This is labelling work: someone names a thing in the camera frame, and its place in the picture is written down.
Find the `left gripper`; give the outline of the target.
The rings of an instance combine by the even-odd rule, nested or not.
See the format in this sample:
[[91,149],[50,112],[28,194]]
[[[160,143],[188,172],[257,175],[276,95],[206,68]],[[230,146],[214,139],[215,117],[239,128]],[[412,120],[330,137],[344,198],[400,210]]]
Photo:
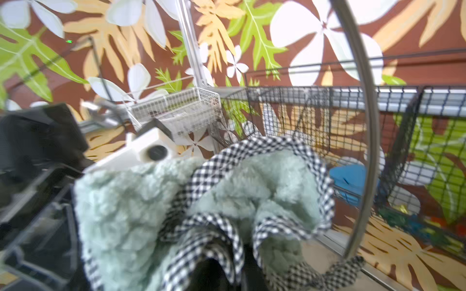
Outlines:
[[74,212],[82,171],[65,165],[1,175],[1,290],[88,291]]

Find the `grey-green cloth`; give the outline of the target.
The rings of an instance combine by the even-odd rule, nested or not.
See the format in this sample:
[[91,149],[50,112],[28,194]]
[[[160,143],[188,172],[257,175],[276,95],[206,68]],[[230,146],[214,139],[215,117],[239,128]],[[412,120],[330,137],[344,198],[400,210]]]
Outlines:
[[209,160],[96,170],[74,194],[95,291],[187,291],[207,261],[239,286],[247,247],[272,291],[336,291],[365,264],[355,256],[320,274],[305,261],[302,243],[330,229],[335,202],[325,161],[299,139],[256,137]]

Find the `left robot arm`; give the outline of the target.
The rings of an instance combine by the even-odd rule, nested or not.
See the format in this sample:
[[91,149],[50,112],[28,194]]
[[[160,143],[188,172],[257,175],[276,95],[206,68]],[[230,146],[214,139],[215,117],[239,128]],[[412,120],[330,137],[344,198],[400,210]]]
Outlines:
[[1,115],[1,289],[88,291],[74,212],[87,143],[65,104]]

